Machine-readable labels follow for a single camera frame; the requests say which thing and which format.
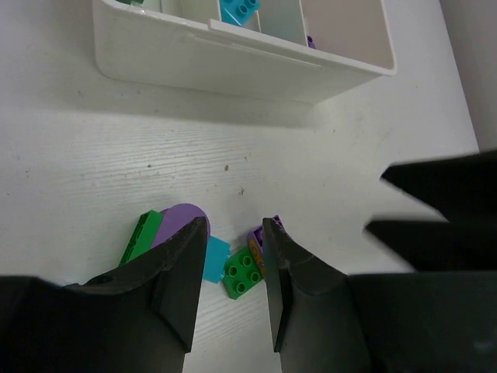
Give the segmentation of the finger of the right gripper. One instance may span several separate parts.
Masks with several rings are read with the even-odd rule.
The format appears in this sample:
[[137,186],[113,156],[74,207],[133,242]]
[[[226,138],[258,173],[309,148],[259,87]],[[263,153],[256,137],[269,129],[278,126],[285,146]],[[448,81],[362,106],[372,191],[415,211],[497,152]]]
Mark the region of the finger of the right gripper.
[[496,151],[448,159],[395,163],[381,179],[448,220],[496,219]]
[[365,231],[417,271],[496,269],[493,224],[372,220]]

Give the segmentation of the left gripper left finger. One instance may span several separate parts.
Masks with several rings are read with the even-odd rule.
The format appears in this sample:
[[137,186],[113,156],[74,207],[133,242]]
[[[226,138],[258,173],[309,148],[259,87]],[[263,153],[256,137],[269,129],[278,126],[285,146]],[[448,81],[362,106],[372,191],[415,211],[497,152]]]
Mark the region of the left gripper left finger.
[[196,218],[85,284],[1,279],[3,372],[180,372],[193,344],[207,248]]

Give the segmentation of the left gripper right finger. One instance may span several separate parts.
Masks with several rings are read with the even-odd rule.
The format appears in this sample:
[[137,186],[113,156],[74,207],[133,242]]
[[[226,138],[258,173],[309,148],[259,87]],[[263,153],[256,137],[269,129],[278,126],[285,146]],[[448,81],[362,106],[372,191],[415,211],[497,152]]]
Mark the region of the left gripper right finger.
[[494,372],[496,269],[347,275],[263,222],[285,372]]

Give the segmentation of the green lego piece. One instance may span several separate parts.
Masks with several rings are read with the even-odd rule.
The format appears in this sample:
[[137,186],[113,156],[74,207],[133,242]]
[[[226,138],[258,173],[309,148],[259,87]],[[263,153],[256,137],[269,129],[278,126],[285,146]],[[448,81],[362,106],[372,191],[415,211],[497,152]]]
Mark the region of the green lego piece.
[[121,256],[119,266],[123,266],[151,248],[162,219],[162,214],[154,210],[150,210],[139,217],[133,234]]

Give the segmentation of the small green lego brick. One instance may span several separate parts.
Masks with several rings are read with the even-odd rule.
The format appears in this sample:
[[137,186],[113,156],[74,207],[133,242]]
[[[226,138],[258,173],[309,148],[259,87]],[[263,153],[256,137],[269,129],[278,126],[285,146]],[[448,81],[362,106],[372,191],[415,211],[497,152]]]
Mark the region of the small green lego brick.
[[226,261],[222,283],[229,298],[239,299],[261,281],[261,272],[248,247],[241,248]]

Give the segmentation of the teal lego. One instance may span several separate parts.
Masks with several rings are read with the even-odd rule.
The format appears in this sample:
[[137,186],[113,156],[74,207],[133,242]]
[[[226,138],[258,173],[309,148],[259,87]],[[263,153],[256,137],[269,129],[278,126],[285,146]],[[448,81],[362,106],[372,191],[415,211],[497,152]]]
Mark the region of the teal lego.
[[203,267],[203,279],[213,284],[224,278],[224,265],[231,256],[231,244],[211,236],[207,241],[207,250]]

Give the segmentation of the purple square lego brick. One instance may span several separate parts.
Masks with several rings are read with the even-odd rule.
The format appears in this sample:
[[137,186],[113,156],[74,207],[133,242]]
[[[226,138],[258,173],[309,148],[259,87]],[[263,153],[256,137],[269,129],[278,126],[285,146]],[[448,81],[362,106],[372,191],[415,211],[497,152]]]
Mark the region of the purple square lego brick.
[[266,278],[266,268],[263,259],[263,226],[254,227],[246,235],[246,244],[255,260],[255,265],[263,278]]

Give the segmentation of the white three-compartment container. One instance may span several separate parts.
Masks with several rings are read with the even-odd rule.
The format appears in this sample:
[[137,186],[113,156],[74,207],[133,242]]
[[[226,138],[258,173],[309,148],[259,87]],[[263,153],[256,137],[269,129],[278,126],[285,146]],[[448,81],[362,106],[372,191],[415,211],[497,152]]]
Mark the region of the white three-compartment container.
[[320,103],[397,71],[382,1],[264,1],[244,26],[218,1],[92,10],[96,64],[122,81]]

